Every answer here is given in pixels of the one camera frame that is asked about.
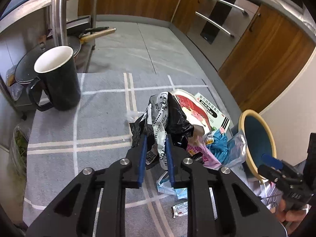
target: human hand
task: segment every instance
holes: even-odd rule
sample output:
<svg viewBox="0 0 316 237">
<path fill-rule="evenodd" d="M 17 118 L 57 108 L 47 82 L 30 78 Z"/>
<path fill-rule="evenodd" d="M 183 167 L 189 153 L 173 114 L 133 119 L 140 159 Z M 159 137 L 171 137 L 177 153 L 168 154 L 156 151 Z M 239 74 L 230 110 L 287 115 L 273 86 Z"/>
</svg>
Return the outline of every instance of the human hand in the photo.
<svg viewBox="0 0 316 237">
<path fill-rule="evenodd" d="M 293 233 L 293 231 L 298 227 L 298 225 L 303 221 L 304 217 L 306 216 L 307 211 L 305 209 L 303 210 L 290 210 L 288 212 L 285 212 L 286 203 L 284 199 L 281 199 L 281 202 L 279 206 L 276 209 L 276 218 L 280 222 L 292 222 L 290 226 L 287 228 L 288 234 Z"/>
</svg>

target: mug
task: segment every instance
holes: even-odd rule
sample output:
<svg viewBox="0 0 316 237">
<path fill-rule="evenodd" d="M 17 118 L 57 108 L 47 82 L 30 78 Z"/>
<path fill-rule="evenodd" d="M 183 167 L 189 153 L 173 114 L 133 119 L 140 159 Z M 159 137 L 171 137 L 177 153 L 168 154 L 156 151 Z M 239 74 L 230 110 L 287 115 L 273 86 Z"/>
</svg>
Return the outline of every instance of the mug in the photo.
<svg viewBox="0 0 316 237">
<path fill-rule="evenodd" d="M 67 111 L 79 103 L 81 91 L 73 54 L 71 47 L 57 46 L 36 60 L 34 70 L 38 77 L 28 85 L 26 92 L 31 103 L 39 111 L 46 111 L 52 107 L 59 111 Z M 37 85 L 49 98 L 49 102 L 44 105 L 39 105 L 34 100 L 33 91 Z"/>
</svg>

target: oven handle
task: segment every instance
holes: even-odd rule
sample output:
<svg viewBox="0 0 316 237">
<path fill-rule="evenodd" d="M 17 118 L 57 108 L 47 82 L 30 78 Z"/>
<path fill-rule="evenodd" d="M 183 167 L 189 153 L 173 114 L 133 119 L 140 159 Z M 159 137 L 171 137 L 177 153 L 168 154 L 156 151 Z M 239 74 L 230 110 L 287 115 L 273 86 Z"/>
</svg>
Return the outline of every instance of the oven handle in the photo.
<svg viewBox="0 0 316 237">
<path fill-rule="evenodd" d="M 225 0 L 216 0 L 216 1 L 218 1 L 220 3 L 223 3 L 223 4 L 226 4 L 226 5 L 230 6 L 230 7 L 236 8 L 236 9 L 240 10 L 242 12 L 242 14 L 244 14 L 244 16 L 248 16 L 248 13 L 243 8 L 241 8 L 241 7 L 239 7 L 239 6 L 235 5 L 235 4 L 232 4 L 230 2 L 226 2 Z"/>
<path fill-rule="evenodd" d="M 226 30 L 225 28 L 223 28 L 222 26 L 218 25 L 216 22 L 214 22 L 213 20 L 210 20 L 208 17 L 205 17 L 204 15 L 200 14 L 199 12 L 195 12 L 195 14 L 199 17 L 201 17 L 202 19 L 206 20 L 207 22 L 213 24 L 214 26 L 216 26 L 217 28 L 219 28 L 220 30 L 224 31 L 227 35 L 229 35 L 231 38 L 234 38 L 235 36 L 229 32 L 228 30 Z"/>
</svg>

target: silver bolt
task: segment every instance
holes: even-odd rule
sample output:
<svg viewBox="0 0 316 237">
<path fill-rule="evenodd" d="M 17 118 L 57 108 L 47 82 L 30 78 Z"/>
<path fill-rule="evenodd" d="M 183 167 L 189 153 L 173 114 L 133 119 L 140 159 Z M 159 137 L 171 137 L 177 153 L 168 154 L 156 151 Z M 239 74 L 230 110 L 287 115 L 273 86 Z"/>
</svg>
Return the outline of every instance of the silver bolt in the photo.
<svg viewBox="0 0 316 237">
<path fill-rule="evenodd" d="M 83 173 L 84 175 L 90 175 L 90 174 L 92 173 L 92 168 L 86 167 L 86 168 L 82 171 L 82 173 Z"/>
<path fill-rule="evenodd" d="M 221 171 L 222 171 L 223 174 L 229 174 L 230 173 L 230 168 L 224 166 L 224 167 L 221 168 Z"/>
<path fill-rule="evenodd" d="M 127 159 L 127 158 L 121 159 L 121 160 L 119 161 L 119 163 L 120 163 L 121 165 L 127 165 L 127 164 L 129 164 L 129 162 L 130 162 L 130 160 Z"/>
<path fill-rule="evenodd" d="M 190 159 L 190 158 L 185 158 L 185 159 L 183 160 L 183 163 L 184 163 L 184 164 L 187 164 L 187 165 L 190 165 L 190 164 L 193 163 L 193 160 Z"/>
</svg>

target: barcode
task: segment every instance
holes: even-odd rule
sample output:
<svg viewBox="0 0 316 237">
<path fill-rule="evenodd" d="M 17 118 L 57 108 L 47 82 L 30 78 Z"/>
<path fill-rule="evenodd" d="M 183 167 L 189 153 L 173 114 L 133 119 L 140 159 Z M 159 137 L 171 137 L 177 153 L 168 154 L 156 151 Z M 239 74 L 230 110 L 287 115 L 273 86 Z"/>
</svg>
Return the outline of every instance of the barcode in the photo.
<svg viewBox="0 0 316 237">
<path fill-rule="evenodd" d="M 148 164 L 150 164 L 151 162 L 153 162 L 153 160 L 155 159 L 157 155 L 155 153 L 153 153 L 151 150 L 147 152 L 146 155 L 146 161 Z"/>
</svg>

